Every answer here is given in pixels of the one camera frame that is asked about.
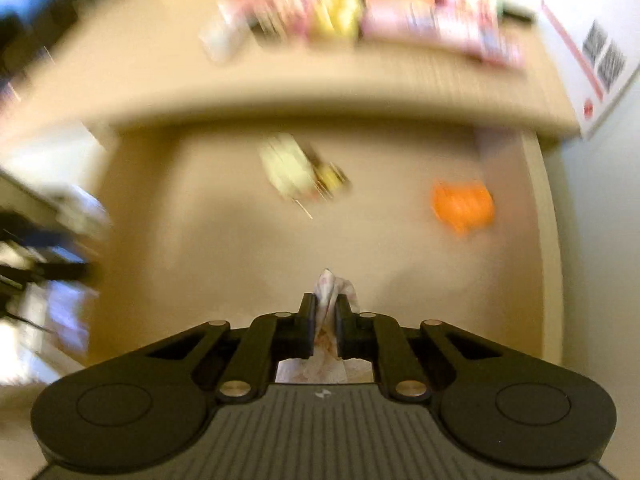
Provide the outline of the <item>large white cardboard box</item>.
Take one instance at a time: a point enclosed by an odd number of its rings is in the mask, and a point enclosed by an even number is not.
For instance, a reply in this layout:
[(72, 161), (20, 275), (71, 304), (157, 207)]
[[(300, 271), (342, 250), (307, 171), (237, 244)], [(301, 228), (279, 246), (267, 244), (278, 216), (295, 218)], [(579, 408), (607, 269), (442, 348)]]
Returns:
[(639, 0), (502, 0), (533, 14), (578, 121), (596, 132), (639, 70)]

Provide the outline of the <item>red white paddle-shaped package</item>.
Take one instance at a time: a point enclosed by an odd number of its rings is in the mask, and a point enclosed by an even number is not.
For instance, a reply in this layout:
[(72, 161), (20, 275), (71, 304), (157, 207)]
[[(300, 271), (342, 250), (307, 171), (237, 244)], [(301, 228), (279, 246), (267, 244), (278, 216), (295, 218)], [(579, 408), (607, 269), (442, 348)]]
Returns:
[(198, 34), (201, 46), (208, 57), (216, 63), (231, 60), (250, 36), (253, 11), (246, 6), (223, 1), (216, 13), (207, 21)]

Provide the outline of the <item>cream cat-face keychain toy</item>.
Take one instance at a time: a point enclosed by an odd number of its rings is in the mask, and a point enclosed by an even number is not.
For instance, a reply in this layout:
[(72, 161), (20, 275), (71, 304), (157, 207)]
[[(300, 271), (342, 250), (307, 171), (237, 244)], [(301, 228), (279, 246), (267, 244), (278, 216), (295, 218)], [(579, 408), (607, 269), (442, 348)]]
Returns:
[(262, 169), (270, 185), (305, 216), (314, 216), (307, 204), (333, 200), (350, 189), (350, 180), (339, 166), (321, 157), (295, 136), (279, 133), (266, 139), (258, 150)]

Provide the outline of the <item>white pink cloth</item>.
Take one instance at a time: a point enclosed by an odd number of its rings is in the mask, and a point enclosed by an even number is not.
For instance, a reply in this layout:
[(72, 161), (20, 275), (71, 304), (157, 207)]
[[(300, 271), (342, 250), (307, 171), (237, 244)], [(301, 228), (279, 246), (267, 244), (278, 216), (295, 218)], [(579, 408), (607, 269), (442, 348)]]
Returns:
[(308, 359), (287, 359), (279, 363), (276, 382), (280, 384), (364, 384), (373, 382), (372, 365), (362, 359), (338, 356), (335, 328), (336, 304), (344, 295), (352, 312), (359, 306), (355, 287), (324, 269), (314, 286), (317, 299), (314, 353)]

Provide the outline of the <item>small black white figurine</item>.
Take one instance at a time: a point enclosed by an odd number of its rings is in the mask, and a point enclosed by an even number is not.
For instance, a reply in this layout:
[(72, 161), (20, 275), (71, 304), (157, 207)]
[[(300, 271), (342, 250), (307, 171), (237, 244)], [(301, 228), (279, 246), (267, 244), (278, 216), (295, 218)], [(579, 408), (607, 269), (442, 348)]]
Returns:
[(262, 44), (288, 41), (298, 34), (303, 10), (300, 0), (262, 0), (252, 5), (247, 23)]

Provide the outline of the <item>pink illustrated package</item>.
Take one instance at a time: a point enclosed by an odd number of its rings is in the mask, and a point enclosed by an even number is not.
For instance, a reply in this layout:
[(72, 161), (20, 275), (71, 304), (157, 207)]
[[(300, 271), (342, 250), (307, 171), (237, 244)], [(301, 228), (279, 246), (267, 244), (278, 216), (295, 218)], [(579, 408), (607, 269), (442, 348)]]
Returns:
[(500, 29), (500, 0), (371, 0), (360, 23), (364, 39), (457, 52), (519, 70), (518, 43)]

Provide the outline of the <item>round pink toy case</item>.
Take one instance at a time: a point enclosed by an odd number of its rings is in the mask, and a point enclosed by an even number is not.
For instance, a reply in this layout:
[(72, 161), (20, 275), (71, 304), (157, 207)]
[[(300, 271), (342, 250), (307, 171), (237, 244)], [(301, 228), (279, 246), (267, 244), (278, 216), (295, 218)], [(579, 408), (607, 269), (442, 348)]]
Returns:
[(360, 38), (364, 0), (304, 0), (304, 32), (310, 41), (353, 44)]

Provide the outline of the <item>orange plastic toy in drawer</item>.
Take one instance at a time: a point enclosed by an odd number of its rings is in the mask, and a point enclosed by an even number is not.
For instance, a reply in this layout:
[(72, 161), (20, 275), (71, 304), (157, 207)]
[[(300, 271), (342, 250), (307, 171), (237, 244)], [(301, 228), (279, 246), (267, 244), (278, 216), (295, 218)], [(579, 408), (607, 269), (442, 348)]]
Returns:
[(495, 221), (494, 199), (480, 182), (435, 183), (431, 207), (440, 222), (461, 235), (486, 229)]

